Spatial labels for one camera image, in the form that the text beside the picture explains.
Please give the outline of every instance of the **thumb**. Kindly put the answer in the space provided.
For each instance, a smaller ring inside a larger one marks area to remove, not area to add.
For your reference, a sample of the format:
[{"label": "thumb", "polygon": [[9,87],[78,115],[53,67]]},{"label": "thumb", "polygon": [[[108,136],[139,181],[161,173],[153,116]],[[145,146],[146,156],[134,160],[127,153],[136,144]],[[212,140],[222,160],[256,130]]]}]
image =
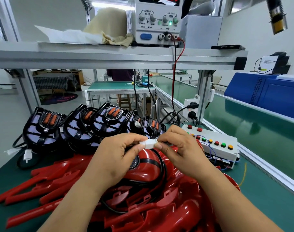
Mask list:
[{"label": "thumb", "polygon": [[145,148],[145,145],[137,144],[133,146],[131,149],[129,149],[123,157],[126,164],[130,166],[133,160],[135,159],[135,157],[138,155],[138,153],[144,148]]},{"label": "thumb", "polygon": [[178,155],[171,147],[164,143],[156,143],[154,147],[161,150],[161,152],[163,152],[174,165],[178,159],[181,158],[181,156]]}]

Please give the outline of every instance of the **stool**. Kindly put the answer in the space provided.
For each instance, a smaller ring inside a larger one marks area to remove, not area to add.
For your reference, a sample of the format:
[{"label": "stool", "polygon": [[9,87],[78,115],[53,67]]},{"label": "stool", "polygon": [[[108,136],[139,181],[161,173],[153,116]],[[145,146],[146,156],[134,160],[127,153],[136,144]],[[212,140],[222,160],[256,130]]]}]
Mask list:
[{"label": "stool", "polygon": [[120,94],[120,100],[119,100],[118,106],[121,107],[121,104],[126,104],[126,103],[128,104],[129,110],[131,111],[132,107],[131,107],[130,96],[127,94],[126,98],[122,98],[122,94]]}]

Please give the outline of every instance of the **checkered tablecloth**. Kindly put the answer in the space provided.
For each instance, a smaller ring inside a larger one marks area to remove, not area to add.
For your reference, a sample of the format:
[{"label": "checkered tablecloth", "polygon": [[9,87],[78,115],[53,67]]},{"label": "checkered tablecloth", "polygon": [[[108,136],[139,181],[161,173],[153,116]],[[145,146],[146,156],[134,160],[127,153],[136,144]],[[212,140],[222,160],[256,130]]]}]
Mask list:
[{"label": "checkered tablecloth", "polygon": [[45,73],[33,77],[37,89],[68,89],[69,81],[76,88],[78,82],[73,73]]}]

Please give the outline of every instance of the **knob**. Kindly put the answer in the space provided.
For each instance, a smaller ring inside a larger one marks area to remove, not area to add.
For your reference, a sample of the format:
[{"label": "knob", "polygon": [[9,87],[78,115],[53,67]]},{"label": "knob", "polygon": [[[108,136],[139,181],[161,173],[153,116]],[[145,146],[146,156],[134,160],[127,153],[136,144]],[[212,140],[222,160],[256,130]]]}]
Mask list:
[{"label": "knob", "polygon": [[175,16],[175,17],[173,18],[173,23],[176,24],[176,23],[178,23],[178,22],[179,22],[179,20],[177,19],[177,16]]},{"label": "knob", "polygon": [[164,23],[167,23],[167,22],[168,22],[168,15],[164,15],[164,16],[163,16],[163,22],[164,22]]},{"label": "knob", "polygon": [[145,15],[144,15],[143,13],[140,13],[140,14],[138,15],[138,18],[139,18],[141,21],[143,21],[143,20],[145,20]]},{"label": "knob", "polygon": [[153,16],[153,14],[150,15],[150,20],[151,20],[152,22],[154,22],[154,21],[156,20],[156,18]]}]

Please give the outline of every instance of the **digital display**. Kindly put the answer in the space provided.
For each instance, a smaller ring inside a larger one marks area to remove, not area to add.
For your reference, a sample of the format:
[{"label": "digital display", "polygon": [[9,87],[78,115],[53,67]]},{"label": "digital display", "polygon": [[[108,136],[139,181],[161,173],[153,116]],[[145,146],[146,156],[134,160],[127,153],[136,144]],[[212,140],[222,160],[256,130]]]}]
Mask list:
[{"label": "digital display", "polygon": [[[167,0],[173,3],[176,3],[175,6],[179,6],[179,2],[180,0]],[[156,4],[162,4],[165,5],[165,1],[161,1],[161,0],[140,0],[140,2],[149,2],[149,3],[156,3]]]}]

